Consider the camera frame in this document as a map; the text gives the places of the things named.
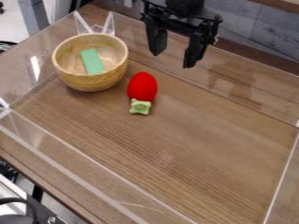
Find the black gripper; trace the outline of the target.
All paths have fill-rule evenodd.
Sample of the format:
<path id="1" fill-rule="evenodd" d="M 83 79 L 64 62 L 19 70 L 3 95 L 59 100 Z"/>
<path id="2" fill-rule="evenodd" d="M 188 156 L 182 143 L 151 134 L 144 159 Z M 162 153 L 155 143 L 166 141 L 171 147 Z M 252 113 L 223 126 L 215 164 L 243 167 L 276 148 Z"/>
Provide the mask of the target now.
<path id="1" fill-rule="evenodd" d="M 190 36 L 183 67 L 195 67 L 207 46 L 218 41 L 223 17 L 206 6 L 206 0 L 143 0 L 142 20 L 150 51 L 158 56 L 167 47 L 168 31 Z"/>

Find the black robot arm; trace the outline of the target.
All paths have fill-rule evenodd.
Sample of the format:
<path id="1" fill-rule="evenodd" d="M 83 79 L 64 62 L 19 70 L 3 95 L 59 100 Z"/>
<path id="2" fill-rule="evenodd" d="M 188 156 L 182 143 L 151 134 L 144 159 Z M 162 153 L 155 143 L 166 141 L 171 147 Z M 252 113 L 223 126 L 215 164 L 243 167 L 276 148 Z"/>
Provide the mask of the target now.
<path id="1" fill-rule="evenodd" d="M 183 67 L 192 68 L 203 59 L 208 46 L 218 41 L 223 17 L 204 7 L 204 0 L 164 0 L 164 4 L 143 0 L 147 43 L 150 52 L 158 56 L 167 48 L 168 32 L 190 39 L 184 51 Z"/>

